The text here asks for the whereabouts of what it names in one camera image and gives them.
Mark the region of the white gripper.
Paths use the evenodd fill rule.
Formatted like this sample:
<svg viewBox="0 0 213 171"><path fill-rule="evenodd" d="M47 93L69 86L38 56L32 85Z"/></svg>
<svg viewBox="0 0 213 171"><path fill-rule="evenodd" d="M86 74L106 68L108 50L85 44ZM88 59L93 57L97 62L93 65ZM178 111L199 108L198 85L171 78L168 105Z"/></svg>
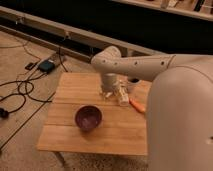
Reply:
<svg viewBox="0 0 213 171"><path fill-rule="evenodd" d="M118 83L117 75L113 73L101 74L101 89L104 99L108 99L112 96L112 92L114 92L115 95L120 94L121 84Z"/></svg>

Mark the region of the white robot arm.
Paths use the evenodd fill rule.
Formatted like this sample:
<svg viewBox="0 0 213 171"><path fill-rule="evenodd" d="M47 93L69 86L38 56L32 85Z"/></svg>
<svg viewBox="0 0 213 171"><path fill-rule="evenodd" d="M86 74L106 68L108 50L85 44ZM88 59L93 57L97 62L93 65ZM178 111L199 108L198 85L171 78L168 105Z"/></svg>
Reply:
<svg viewBox="0 0 213 171"><path fill-rule="evenodd" d="M92 66L149 81L146 123L149 171L213 171L213 55L123 57L111 46Z"/></svg>

